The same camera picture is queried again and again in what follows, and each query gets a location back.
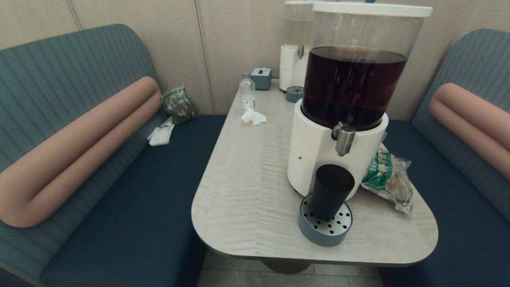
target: dispenser tap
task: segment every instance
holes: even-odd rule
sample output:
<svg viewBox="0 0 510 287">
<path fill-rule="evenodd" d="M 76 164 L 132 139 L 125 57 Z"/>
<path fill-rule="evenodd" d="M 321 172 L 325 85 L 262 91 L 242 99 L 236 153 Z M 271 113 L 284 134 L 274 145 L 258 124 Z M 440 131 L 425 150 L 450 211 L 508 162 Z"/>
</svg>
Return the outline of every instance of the dispenser tap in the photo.
<svg viewBox="0 0 510 287">
<path fill-rule="evenodd" d="M 304 55 L 304 46 L 303 45 L 299 45 L 299 47 L 297 48 L 297 56 L 301 60 L 303 55 Z"/>
<path fill-rule="evenodd" d="M 356 129 L 354 127 L 342 122 L 338 122 L 338 124 L 333 128 L 331 138 L 337 141 L 335 150 L 337 151 L 338 156 L 344 156 L 350 152 L 355 134 Z"/>
</svg>

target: plastic bag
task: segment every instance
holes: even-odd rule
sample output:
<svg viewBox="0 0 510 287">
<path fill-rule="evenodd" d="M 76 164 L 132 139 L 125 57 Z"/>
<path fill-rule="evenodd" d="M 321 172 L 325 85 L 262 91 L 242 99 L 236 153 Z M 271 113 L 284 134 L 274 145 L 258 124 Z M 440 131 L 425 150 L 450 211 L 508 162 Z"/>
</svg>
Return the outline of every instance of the plastic bag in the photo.
<svg viewBox="0 0 510 287">
<path fill-rule="evenodd" d="M 161 95 L 161 102 L 165 111 L 173 116 L 176 125 L 198 117 L 183 86 L 165 92 Z"/>
<path fill-rule="evenodd" d="M 361 186 L 395 203 L 395 209 L 410 213 L 413 204 L 413 185 L 406 171 L 410 165 L 410 160 L 395 157 L 381 144 Z"/>
</svg>

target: drip tray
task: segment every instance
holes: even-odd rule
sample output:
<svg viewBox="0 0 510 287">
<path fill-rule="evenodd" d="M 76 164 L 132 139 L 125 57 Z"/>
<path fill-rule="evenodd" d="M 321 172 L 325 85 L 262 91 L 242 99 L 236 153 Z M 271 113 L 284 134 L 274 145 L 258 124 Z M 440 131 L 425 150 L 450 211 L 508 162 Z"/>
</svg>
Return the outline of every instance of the drip tray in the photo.
<svg viewBox="0 0 510 287">
<path fill-rule="evenodd" d="M 311 211 L 312 194 L 301 201 L 298 217 L 299 229 L 311 242 L 320 246 L 335 246 L 345 238 L 352 225 L 352 214 L 349 206 L 344 203 L 329 220 L 322 220 L 314 216 Z"/>
</svg>

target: wall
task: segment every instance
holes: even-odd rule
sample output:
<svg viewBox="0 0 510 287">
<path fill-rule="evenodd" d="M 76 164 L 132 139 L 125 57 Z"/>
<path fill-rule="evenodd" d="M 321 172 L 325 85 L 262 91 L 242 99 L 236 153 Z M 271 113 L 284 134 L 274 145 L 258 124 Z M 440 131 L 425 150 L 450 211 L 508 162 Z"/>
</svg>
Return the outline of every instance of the wall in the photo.
<svg viewBox="0 0 510 287">
<path fill-rule="evenodd" d="M 409 121 L 442 59 L 479 28 L 510 32 L 508 0 L 380 0 L 434 7 L 387 109 Z M 202 114 L 228 112 L 244 71 L 273 68 L 283 44 L 283 0 L 0 1 L 0 49 L 58 34 L 124 23 L 147 45 L 162 89 L 185 83 Z"/>
</svg>

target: table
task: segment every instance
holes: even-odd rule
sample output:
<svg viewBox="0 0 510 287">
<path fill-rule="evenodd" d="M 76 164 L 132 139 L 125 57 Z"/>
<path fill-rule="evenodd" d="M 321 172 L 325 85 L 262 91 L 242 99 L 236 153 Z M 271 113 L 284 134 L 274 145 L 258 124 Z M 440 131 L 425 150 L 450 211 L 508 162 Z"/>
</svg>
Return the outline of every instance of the table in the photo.
<svg viewBox="0 0 510 287">
<path fill-rule="evenodd" d="M 429 256 L 438 226 L 416 189 L 412 215 L 358 190 L 347 201 L 353 225 L 337 246 L 321 247 L 302 235 L 303 196 L 287 179 L 294 105 L 273 80 L 269 91 L 256 91 L 256 110 L 267 123 L 247 125 L 236 95 L 191 207 L 203 242 L 223 255 L 262 261 L 404 267 Z"/>
</svg>

